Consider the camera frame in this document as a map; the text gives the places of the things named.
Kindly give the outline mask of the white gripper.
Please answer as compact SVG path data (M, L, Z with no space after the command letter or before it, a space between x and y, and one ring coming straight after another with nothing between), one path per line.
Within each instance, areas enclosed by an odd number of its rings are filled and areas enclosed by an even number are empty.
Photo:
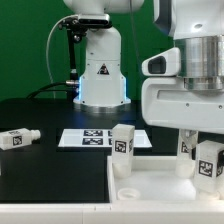
M141 107L148 125L186 129L181 132L184 159L192 158L197 131L224 134L224 90L189 91L178 78L148 78Z

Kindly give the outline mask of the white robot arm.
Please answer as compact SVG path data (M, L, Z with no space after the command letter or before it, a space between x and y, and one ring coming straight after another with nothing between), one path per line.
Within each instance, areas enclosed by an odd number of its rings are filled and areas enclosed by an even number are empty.
M133 13L146 0L63 0L74 13L98 20L110 13ZM76 128L111 127L118 121L144 128L152 141L141 145L140 153L174 155L177 131L153 127L142 118L140 93L126 92L126 79L120 72L120 34L109 23L103 28L86 27L86 67L80 78L81 90L74 99L76 107L70 117Z

